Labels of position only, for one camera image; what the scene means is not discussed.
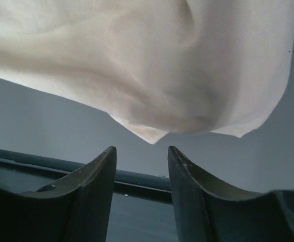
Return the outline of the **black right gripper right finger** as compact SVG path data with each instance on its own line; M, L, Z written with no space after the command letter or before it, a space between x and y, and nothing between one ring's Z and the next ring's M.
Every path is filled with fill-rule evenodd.
M294 190L237 188L174 146L167 159L179 241L294 241Z

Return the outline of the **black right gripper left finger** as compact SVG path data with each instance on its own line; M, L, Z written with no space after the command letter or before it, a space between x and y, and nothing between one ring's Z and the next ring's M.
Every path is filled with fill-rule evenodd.
M105 241L116 148L35 191L0 187L0 241Z

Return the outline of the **beige t shirt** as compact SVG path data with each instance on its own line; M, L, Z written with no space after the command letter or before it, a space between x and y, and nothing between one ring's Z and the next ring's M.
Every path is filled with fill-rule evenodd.
M260 127L293 42L294 1L0 1L0 79L102 110L151 144Z

